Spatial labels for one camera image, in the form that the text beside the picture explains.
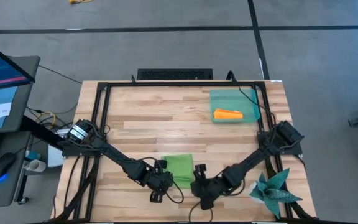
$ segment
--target teal flower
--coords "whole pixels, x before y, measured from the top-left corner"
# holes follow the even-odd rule
[[[256,182],[256,187],[249,194],[251,197],[265,202],[266,207],[277,218],[280,218],[280,207],[278,206],[279,202],[290,203],[302,200],[286,190],[280,190],[289,173],[290,169],[286,169],[283,172],[279,172],[268,181],[265,180],[264,174],[261,174],[259,180]]]

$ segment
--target wooden tabletop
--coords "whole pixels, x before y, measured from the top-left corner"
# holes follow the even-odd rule
[[[97,81],[83,82],[74,122],[91,119]],[[114,87],[109,100],[106,124],[111,127],[108,142],[128,157],[141,158],[164,155],[192,154],[195,164],[206,164],[207,177],[213,177],[226,166],[240,162],[258,148],[256,122],[241,124],[213,124],[209,110],[209,91],[231,87],[160,86]],[[270,109],[277,122],[291,121],[290,109],[282,82],[266,81]],[[98,112],[100,123],[104,95]],[[63,165],[57,194],[56,209],[60,214],[67,188],[68,176],[75,158]],[[312,216],[315,210],[303,165],[294,156],[282,156],[284,169],[290,168],[287,186],[291,193],[303,199],[299,204]],[[68,192],[68,202],[78,189],[82,158],[79,160]],[[246,188],[265,173],[260,163],[246,175]],[[188,221],[190,208],[199,201],[190,189],[182,189],[185,201],[174,204],[164,196],[162,203],[150,203],[151,190],[142,188],[126,177],[121,167],[106,157],[101,158],[94,198],[92,222],[152,222]],[[169,194],[180,199],[172,187]],[[82,201],[80,217],[84,217],[88,193]],[[253,201],[246,193],[236,197],[219,197],[213,208],[214,221],[274,220],[264,204]],[[208,221],[210,211],[199,207],[193,211],[192,221]]]

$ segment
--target yellow cable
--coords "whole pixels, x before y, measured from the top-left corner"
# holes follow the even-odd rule
[[[35,117],[35,122],[37,122],[38,119],[40,119],[43,115],[45,114],[50,114],[51,116],[53,116],[53,121],[52,121],[52,125],[51,127],[49,127],[49,129],[51,129],[53,127],[53,125],[55,124],[56,121],[56,115],[50,111],[44,112],[44,113],[40,113],[37,117]]]

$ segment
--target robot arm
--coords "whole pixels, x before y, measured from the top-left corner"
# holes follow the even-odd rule
[[[240,187],[249,170],[264,161],[266,157],[293,148],[303,137],[290,123],[284,121],[273,128],[258,150],[242,162],[226,167],[222,170],[221,176],[206,178],[205,164],[195,166],[195,181],[191,183],[191,192],[200,198],[201,209],[213,208],[213,202],[219,196],[228,196]]]
[[[164,172],[166,161],[155,160],[154,166],[149,165],[142,159],[136,160],[125,156],[114,146],[107,143],[105,136],[99,133],[98,128],[91,121],[78,120],[66,135],[65,142],[61,143],[63,150],[65,147],[77,147],[81,150],[95,151],[105,155],[140,186],[148,186],[152,193],[150,201],[161,203],[162,197],[167,193],[173,184],[173,176],[170,172]]]

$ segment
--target white cup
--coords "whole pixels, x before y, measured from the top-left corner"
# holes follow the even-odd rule
[[[46,163],[39,161],[38,159],[34,159],[25,169],[33,172],[43,172],[46,168]]]

